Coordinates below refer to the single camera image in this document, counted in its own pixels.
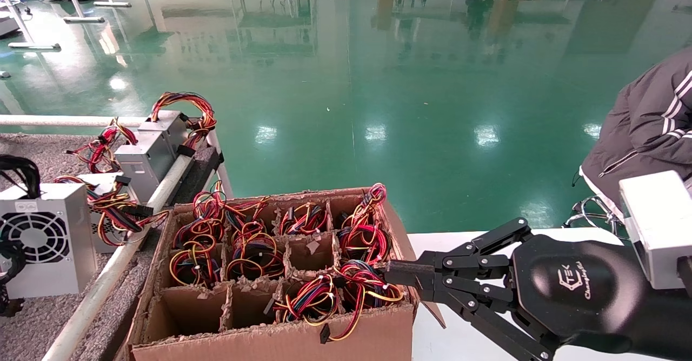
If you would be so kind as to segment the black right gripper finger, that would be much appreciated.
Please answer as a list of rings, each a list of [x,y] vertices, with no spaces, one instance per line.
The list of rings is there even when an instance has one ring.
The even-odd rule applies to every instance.
[[[478,332],[516,360],[553,360],[554,350],[545,347],[514,324],[482,304],[474,292],[452,288],[450,284],[420,285],[422,301],[444,304]]]
[[[501,279],[513,265],[511,258],[499,251],[532,237],[527,219],[515,218],[449,252],[425,250],[415,260],[391,260],[385,270],[385,281],[388,284],[431,287],[436,277]]]

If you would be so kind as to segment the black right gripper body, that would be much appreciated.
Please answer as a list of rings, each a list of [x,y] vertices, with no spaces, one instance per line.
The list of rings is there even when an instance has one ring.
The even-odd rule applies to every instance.
[[[512,319],[538,341],[602,353],[657,353],[651,286],[629,247],[534,236],[514,248]]]

